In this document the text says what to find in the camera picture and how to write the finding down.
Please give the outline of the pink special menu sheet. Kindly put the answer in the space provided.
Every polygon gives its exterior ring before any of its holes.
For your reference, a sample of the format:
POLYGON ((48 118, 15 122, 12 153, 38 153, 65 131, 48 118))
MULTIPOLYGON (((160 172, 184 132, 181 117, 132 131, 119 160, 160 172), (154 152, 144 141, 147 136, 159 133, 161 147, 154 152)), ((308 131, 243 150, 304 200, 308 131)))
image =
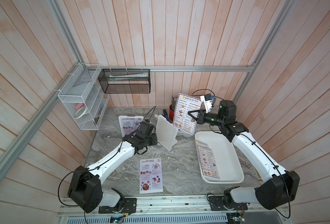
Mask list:
POLYGON ((140 161, 139 193, 151 194, 163 192, 161 159, 144 159, 140 161))

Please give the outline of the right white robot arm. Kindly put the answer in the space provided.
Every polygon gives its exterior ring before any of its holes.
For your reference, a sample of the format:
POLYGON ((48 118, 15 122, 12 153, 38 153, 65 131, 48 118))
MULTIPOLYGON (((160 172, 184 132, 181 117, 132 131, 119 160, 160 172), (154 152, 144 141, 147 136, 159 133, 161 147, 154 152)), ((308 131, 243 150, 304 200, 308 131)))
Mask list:
POLYGON ((234 210, 244 203, 257 203, 272 210, 286 203, 290 204, 296 197, 299 175, 294 171, 287 171, 259 146, 248 128, 236 120, 235 112, 236 105, 230 100, 220 102, 218 113, 212 113, 208 109, 188 112, 198 124, 217 126, 220 134, 253 164, 264 182, 257 188, 233 187, 225 190, 223 206, 227 210, 234 210))

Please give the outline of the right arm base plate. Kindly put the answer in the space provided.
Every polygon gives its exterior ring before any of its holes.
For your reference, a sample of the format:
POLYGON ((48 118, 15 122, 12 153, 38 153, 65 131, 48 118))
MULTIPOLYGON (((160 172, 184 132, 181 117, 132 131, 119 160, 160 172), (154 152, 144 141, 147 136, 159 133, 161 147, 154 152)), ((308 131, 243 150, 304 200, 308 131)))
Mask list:
POLYGON ((209 194, 206 196, 207 201, 210 204, 211 211, 246 211, 248 210, 248 205, 246 203, 233 203, 225 205, 222 196, 215 196, 214 194, 209 194))

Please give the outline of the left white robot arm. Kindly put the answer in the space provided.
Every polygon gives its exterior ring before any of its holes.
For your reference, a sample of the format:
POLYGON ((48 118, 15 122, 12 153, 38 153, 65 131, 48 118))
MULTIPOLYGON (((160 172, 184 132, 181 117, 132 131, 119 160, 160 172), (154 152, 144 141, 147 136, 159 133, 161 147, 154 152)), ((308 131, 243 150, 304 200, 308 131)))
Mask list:
POLYGON ((118 190, 103 190, 102 184, 108 176, 124 161, 138 154, 148 146, 157 145, 156 127, 148 120, 128 135, 108 155, 88 167, 79 166, 71 172, 72 179, 68 197, 85 213, 94 211, 98 206, 112 208, 120 212, 124 208, 124 195, 118 190))

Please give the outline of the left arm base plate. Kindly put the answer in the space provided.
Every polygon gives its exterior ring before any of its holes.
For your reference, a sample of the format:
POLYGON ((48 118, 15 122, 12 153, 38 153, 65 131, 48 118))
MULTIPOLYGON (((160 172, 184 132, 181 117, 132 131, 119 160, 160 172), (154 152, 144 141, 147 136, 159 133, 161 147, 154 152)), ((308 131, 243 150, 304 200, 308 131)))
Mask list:
POLYGON ((132 198, 124 198, 120 199, 118 204, 115 207, 109 206, 101 206, 99 207, 99 214, 132 214, 137 211, 137 199, 135 197, 132 198))

